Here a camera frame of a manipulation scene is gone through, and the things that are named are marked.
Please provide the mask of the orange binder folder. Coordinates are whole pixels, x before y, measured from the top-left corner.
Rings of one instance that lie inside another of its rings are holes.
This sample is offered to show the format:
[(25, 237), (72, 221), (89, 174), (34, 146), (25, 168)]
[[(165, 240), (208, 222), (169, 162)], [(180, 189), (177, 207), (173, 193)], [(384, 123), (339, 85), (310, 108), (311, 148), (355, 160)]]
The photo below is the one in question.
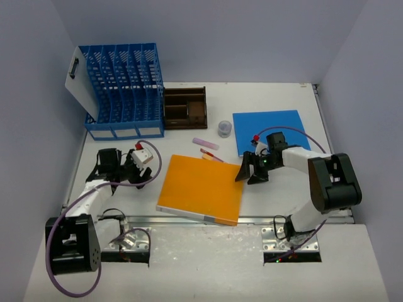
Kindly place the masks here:
[(156, 210), (218, 225), (236, 226), (244, 183), (239, 166), (173, 155)]

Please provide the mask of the white clipboard with metal clip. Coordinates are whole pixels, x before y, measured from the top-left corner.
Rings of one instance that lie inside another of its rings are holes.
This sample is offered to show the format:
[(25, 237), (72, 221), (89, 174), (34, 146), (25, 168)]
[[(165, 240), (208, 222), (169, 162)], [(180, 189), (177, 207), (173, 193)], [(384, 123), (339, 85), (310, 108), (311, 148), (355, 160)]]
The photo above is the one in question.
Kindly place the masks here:
[(87, 72), (86, 59), (79, 47), (73, 52), (65, 88), (94, 120), (98, 117), (98, 101)]

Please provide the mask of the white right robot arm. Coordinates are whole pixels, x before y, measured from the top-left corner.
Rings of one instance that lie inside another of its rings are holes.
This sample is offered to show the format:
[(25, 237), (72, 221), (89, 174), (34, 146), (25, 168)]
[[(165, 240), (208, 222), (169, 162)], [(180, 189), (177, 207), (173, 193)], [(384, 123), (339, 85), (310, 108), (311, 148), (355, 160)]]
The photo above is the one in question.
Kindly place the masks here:
[(255, 149), (243, 153), (237, 182), (268, 182), (269, 172), (281, 167), (293, 168), (309, 177), (310, 199), (285, 217), (281, 241), (287, 247), (300, 245), (333, 212), (361, 203), (361, 188), (347, 154), (318, 153), (290, 145), (281, 131), (267, 135), (265, 143), (256, 135), (251, 144)]

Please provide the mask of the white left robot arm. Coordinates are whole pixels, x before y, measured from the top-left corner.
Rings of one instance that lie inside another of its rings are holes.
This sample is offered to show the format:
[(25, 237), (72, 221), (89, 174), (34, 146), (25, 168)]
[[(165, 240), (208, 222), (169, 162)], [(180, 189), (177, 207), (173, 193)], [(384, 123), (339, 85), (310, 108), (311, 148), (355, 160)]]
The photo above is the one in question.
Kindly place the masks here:
[(116, 148), (98, 151), (78, 202), (67, 209), (63, 218), (53, 217), (46, 222), (52, 275), (96, 271), (104, 248), (111, 244), (124, 247), (130, 242), (131, 232), (123, 227), (124, 215), (107, 216), (101, 210), (119, 184), (143, 187), (150, 181), (152, 170), (146, 165), (152, 159), (150, 150), (139, 143), (127, 154)]

